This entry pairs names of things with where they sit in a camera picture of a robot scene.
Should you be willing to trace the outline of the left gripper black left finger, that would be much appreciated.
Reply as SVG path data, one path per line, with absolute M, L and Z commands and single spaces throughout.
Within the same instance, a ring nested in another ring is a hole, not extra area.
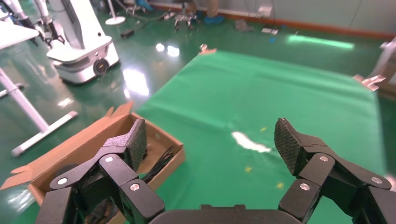
M 36 223 L 83 224 L 106 198 L 130 223 L 149 223 L 165 204 L 137 174 L 146 145 L 145 121 L 137 119 L 126 134 L 107 139 L 93 158 L 51 181 Z

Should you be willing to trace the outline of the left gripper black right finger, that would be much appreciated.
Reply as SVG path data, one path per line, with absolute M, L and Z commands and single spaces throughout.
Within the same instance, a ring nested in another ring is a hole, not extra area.
M 343 159 L 321 138 L 298 132 L 285 118 L 274 131 L 275 147 L 295 181 L 278 209 L 301 224 L 322 197 L 331 199 L 354 224 L 393 224 L 396 194 L 385 177 Z

